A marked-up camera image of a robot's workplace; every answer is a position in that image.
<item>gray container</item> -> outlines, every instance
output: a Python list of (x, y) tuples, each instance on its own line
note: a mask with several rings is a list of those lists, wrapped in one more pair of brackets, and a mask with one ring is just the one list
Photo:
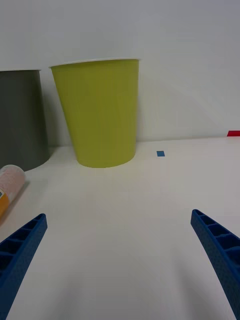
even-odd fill
[(0, 138), (0, 168), (49, 159), (39, 70), (0, 71)]

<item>gray cup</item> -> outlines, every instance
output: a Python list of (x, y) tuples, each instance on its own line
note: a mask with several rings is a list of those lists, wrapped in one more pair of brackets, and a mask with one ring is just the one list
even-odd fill
[(0, 71), (0, 168), (49, 159), (39, 70)]

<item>white wall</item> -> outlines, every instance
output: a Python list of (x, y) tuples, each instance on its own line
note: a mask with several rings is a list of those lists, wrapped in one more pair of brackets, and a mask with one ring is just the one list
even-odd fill
[(4, 0), (0, 68), (40, 67), (51, 145), (71, 143), (51, 70), (140, 57), (139, 140), (240, 129), (238, 0)]

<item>yellow-green cup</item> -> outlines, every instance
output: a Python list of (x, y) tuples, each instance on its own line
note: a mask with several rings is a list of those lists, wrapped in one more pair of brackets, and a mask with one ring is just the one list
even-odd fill
[(71, 62), (50, 67), (77, 161), (124, 164), (135, 155), (138, 59)]

